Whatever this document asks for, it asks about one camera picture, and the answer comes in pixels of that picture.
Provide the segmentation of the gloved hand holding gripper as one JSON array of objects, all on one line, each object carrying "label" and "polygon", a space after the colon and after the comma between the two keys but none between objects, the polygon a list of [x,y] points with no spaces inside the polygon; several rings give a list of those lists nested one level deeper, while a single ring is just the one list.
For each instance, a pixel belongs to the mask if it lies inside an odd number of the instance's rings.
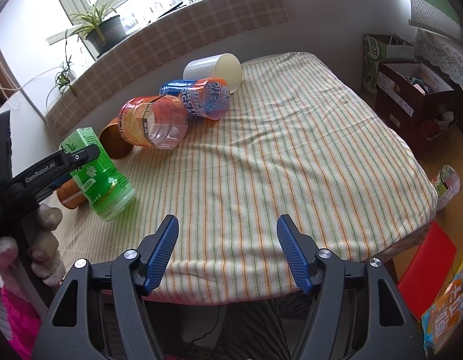
[{"label": "gloved hand holding gripper", "polygon": [[[43,283],[56,288],[65,275],[65,266],[61,261],[58,250],[59,242],[53,232],[60,225],[63,214],[60,208],[42,203],[35,213],[25,219],[25,226],[35,233],[35,238],[27,254],[32,259],[31,268]],[[14,277],[15,261],[18,258],[17,242],[9,236],[0,238],[0,276],[4,288],[13,295],[26,298],[21,287]]]}]

